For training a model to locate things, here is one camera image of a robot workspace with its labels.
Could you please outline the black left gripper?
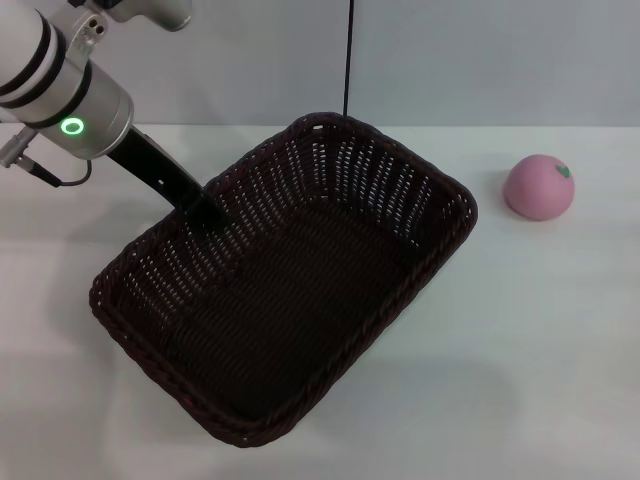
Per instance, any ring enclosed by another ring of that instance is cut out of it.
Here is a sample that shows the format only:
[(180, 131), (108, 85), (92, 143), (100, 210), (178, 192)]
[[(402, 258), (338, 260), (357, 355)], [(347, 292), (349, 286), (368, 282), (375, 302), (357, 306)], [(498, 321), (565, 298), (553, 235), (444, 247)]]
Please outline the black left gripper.
[(107, 157), (176, 208), (203, 233), (226, 227), (226, 214), (201, 185), (148, 135), (131, 127)]

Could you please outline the black woven plastic basket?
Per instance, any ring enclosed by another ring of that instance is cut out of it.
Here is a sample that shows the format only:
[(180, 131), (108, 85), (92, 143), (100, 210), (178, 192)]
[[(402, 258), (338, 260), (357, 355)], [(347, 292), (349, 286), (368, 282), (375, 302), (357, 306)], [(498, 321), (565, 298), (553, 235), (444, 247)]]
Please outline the black woven plastic basket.
[(94, 316), (210, 435), (287, 434), (477, 221), (469, 190), (376, 128), (313, 113), (212, 179), (224, 226), (172, 212), (94, 279)]

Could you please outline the pink peach toy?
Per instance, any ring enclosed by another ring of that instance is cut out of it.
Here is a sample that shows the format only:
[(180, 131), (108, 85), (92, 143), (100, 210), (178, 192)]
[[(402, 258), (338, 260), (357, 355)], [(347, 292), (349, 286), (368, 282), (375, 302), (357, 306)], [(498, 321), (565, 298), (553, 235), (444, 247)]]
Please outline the pink peach toy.
[(520, 160), (502, 187), (506, 205), (518, 215), (548, 221), (564, 214), (575, 197), (570, 168), (554, 156), (533, 154)]

